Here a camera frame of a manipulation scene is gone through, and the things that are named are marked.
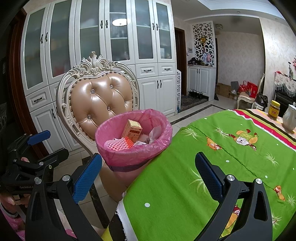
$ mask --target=ceiling light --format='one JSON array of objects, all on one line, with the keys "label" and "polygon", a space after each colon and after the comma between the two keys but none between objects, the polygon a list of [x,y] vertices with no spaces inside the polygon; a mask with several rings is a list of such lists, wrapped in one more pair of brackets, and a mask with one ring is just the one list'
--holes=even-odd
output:
[{"label": "ceiling light", "polygon": [[126,18],[115,19],[112,24],[114,26],[125,26],[127,25]]},{"label": "ceiling light", "polygon": [[219,23],[216,23],[215,27],[216,27],[216,29],[223,29],[223,25],[219,24]]}]

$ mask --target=red stripe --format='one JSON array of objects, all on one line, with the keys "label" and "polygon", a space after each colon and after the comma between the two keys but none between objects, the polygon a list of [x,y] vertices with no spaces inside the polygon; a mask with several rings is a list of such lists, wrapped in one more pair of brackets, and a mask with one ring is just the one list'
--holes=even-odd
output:
[{"label": "red stripe", "polygon": [[266,126],[265,124],[263,124],[262,122],[254,119],[253,117],[247,115],[246,113],[244,113],[241,110],[233,110],[235,113],[237,113],[240,116],[243,116],[245,118],[251,119],[253,121],[253,123],[261,128],[263,128],[266,132],[268,132],[269,134],[275,136],[277,139],[279,139],[280,141],[282,141],[283,143],[285,143],[287,146],[289,146],[290,148],[292,148],[293,150],[296,150],[296,146],[291,143],[289,140],[287,140],[284,136],[282,136],[281,134],[279,134],[278,132],[276,132],[274,129]]}]

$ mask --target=frosted glass panel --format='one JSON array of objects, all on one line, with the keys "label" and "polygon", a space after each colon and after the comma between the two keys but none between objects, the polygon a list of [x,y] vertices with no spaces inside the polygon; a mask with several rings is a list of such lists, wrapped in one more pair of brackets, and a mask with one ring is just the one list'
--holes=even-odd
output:
[{"label": "frosted glass panel", "polygon": [[101,54],[98,18],[99,1],[82,0],[80,13],[81,58],[88,58],[91,51],[95,51],[97,55]]},{"label": "frosted glass panel", "polygon": [[149,2],[135,0],[139,59],[153,58]]},{"label": "frosted glass panel", "polygon": [[56,77],[70,70],[69,17],[71,1],[54,5],[50,30],[50,59],[52,76]]},{"label": "frosted glass panel", "polygon": [[158,30],[160,39],[161,58],[172,58],[172,49],[170,45],[170,26],[168,21],[168,8],[165,5],[156,3]]},{"label": "frosted glass panel", "polygon": [[42,72],[40,63],[40,38],[41,24],[44,14],[44,8],[31,14],[25,39],[25,73],[27,88],[42,83]]},{"label": "frosted glass panel", "polygon": [[112,60],[129,60],[126,0],[110,0],[109,26]]}]

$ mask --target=glass cabinet door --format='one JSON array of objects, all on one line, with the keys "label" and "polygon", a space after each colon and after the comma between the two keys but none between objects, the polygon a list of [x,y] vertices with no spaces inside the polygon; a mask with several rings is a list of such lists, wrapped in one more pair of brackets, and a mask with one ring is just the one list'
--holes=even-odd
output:
[{"label": "glass cabinet door", "polygon": [[132,3],[136,64],[156,63],[155,23],[152,0]]},{"label": "glass cabinet door", "polygon": [[21,44],[21,74],[25,95],[48,85],[44,40],[49,4],[26,17]]},{"label": "glass cabinet door", "polygon": [[69,52],[69,20],[71,0],[51,3],[45,35],[46,69],[48,83],[62,79],[71,69]]},{"label": "glass cabinet door", "polygon": [[171,23],[172,16],[167,5],[154,2],[154,17],[156,21],[156,39],[157,39],[157,58],[158,62],[174,62],[174,52],[172,51]]},{"label": "glass cabinet door", "polygon": [[108,59],[134,64],[130,0],[107,0],[105,11]]},{"label": "glass cabinet door", "polygon": [[75,22],[76,62],[92,51],[106,58],[104,36],[104,0],[77,0]]}]

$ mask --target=jar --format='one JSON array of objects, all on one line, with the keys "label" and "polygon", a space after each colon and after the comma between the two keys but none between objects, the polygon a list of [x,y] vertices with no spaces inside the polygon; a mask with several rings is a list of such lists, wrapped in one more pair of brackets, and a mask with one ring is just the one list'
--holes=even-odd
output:
[{"label": "jar", "polygon": [[268,117],[276,120],[279,115],[280,105],[281,105],[280,103],[276,102],[275,100],[272,100],[268,110]]}]

